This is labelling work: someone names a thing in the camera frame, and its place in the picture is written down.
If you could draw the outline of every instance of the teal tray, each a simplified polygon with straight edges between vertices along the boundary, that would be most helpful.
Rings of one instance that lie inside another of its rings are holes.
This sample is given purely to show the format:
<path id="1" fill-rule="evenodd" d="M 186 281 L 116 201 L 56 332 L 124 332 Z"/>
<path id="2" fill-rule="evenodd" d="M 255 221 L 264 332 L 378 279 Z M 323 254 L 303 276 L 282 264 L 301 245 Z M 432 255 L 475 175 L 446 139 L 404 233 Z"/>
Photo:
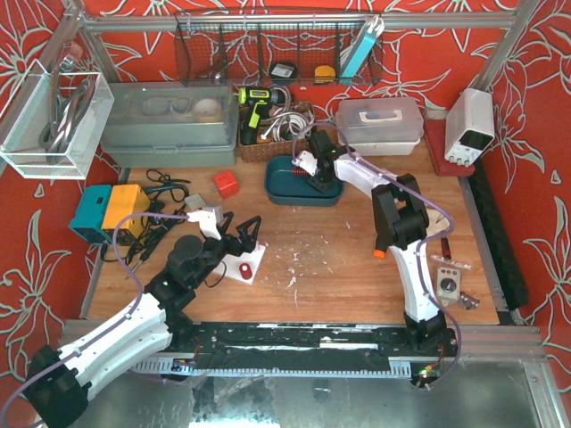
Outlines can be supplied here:
<path id="1" fill-rule="evenodd" d="M 321 193 L 308 185 L 307 177 L 294 175 L 291 156 L 277 156 L 268 162 L 264 182 L 269 199 L 277 205 L 332 207 L 343 193 L 343 182 L 337 181 Z"/>

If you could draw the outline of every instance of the yellow power drill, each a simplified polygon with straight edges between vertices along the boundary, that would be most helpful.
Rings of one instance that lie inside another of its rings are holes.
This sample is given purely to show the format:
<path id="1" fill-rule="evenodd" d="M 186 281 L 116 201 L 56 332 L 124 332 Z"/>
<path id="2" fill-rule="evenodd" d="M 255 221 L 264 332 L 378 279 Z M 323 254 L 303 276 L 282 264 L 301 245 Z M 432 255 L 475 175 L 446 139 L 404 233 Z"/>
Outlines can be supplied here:
<path id="1" fill-rule="evenodd" d="M 256 144 L 260 120 L 269 117 L 269 110 L 274 104 L 282 104 L 286 96 L 278 89 L 264 87 L 241 87 L 238 91 L 238 101 L 247 105 L 248 116 L 240 126 L 240 140 L 244 145 Z"/>

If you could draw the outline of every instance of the red wall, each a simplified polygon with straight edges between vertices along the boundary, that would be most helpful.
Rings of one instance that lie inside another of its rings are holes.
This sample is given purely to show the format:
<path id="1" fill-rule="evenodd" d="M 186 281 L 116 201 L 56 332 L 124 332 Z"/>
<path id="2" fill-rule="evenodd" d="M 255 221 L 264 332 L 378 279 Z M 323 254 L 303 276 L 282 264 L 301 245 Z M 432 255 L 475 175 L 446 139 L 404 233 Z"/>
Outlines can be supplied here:
<path id="1" fill-rule="evenodd" d="M 521 313 L 541 328 L 571 414 L 571 2 L 541 3 L 492 85 L 498 138 L 484 166 L 529 287 Z"/>
<path id="2" fill-rule="evenodd" d="M 177 9 L 283 4 L 283 0 L 87 0 L 92 14 L 161 15 Z M 0 10 L 0 106 L 21 73 L 38 57 L 62 16 L 59 0 L 7 0 Z M 301 0 L 290 5 L 311 6 Z M 508 10 L 517 0 L 333 0 L 328 7 L 398 12 Z M 510 241 L 530 287 L 522 309 L 542 328 L 558 385 L 571 388 L 569 325 L 571 238 L 571 4 L 546 0 L 534 16 L 492 85 L 498 138 L 484 165 Z M 499 30 L 417 30 L 385 33 L 385 73 L 375 87 L 312 88 L 303 98 L 323 115 L 339 100 L 355 96 L 408 95 L 422 105 L 448 109 L 459 91 L 483 67 Z M 109 54 L 125 81 L 176 79 L 170 33 L 103 34 Z M 98 155 L 87 183 L 23 180 L 10 168 L 0 176 L 2 224 L 9 239 L 0 242 L 0 402 L 25 376 L 27 358 L 46 341 L 54 343 L 62 321 L 77 317 L 87 288 L 95 248 L 67 227 L 85 185 L 113 182 L 118 170 Z M 566 403 L 571 406 L 569 395 Z M 19 403 L 21 410 L 27 406 Z M 20 412 L 14 424 L 31 413 Z"/>
<path id="3" fill-rule="evenodd" d="M 37 58 L 63 15 L 62 2 L 8 0 L 0 8 L 0 110 Z M 12 168 L 0 176 L 0 404 L 25 378 L 29 358 L 53 345 L 63 321 L 77 318 L 96 256 L 68 224 L 86 185 L 115 183 L 119 169 L 101 153 L 87 181 L 23 179 Z M 15 426 L 35 412 L 19 399 Z"/>

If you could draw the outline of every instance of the red mat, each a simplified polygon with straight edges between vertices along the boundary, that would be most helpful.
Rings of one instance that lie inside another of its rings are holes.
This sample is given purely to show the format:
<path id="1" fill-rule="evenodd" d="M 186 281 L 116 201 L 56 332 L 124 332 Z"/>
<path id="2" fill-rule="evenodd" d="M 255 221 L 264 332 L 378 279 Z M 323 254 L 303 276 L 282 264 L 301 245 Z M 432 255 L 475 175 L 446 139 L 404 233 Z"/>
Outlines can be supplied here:
<path id="1" fill-rule="evenodd" d="M 474 174 L 476 167 L 459 166 L 444 158 L 446 138 L 446 120 L 425 119 L 425 140 L 430 152 L 430 158 L 437 176 L 469 177 Z"/>

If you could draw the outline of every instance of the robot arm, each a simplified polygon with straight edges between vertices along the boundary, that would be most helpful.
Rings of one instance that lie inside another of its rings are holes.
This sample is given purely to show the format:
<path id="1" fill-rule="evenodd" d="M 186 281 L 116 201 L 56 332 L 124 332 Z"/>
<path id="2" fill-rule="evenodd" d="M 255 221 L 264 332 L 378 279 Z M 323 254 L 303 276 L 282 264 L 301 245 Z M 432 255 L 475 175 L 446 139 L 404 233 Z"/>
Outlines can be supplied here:
<path id="1" fill-rule="evenodd" d="M 410 175 L 397 177 L 366 161 L 356 152 L 349 154 L 345 147 L 336 147 L 325 131 L 314 133 L 310 151 L 301 152 L 294 165 L 310 174 L 308 182 L 324 192 L 335 179 L 350 183 L 373 202 L 377 241 L 375 257 L 381 259 L 387 249 L 393 253 L 405 297 L 405 321 L 410 328 L 410 341 L 415 346 L 432 340 L 446 329 L 443 313 L 430 301 L 434 290 L 426 262 L 426 245 L 420 252 L 421 271 L 428 294 L 425 293 L 417 264 L 417 247 L 426 238 L 428 216 L 424 203 L 402 192 L 386 177 L 419 192 L 416 179 Z"/>
<path id="2" fill-rule="evenodd" d="M 227 254 L 239 257 L 252 252 L 261 225 L 260 217 L 251 218 L 236 227 L 235 237 L 228 234 L 232 212 L 224 214 L 225 221 L 218 226 L 219 218 L 206 211 L 189 215 L 190 221 L 200 223 L 204 239 L 187 235 L 176 242 L 165 268 L 145 287 L 132 314 L 129 310 L 136 300 L 75 342 L 58 350 L 45 346 L 34 355 L 28 379 L 76 355 L 24 390 L 50 428 L 73 424 L 99 391 L 142 359 L 167 348 L 177 350 L 191 340 L 193 323 L 182 309 Z M 96 342 L 85 348 L 94 338 Z"/>

